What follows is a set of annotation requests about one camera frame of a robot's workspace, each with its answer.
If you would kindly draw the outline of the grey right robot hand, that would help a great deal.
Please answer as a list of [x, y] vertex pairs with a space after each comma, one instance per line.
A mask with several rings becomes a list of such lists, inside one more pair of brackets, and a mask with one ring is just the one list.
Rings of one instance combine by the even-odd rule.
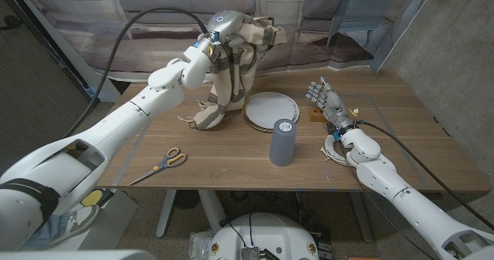
[[321, 110], [325, 118], [338, 130], [354, 128], [354, 122], [349, 118], [343, 100], [333, 91], [331, 85], [323, 76], [320, 82], [311, 82], [306, 98]]

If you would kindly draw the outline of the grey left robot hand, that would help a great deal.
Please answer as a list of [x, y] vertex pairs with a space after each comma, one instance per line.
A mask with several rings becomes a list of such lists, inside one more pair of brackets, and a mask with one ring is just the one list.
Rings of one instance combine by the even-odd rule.
[[206, 26], [212, 43], [221, 43], [228, 35], [238, 31], [247, 17], [237, 11], [222, 11], [214, 14]]

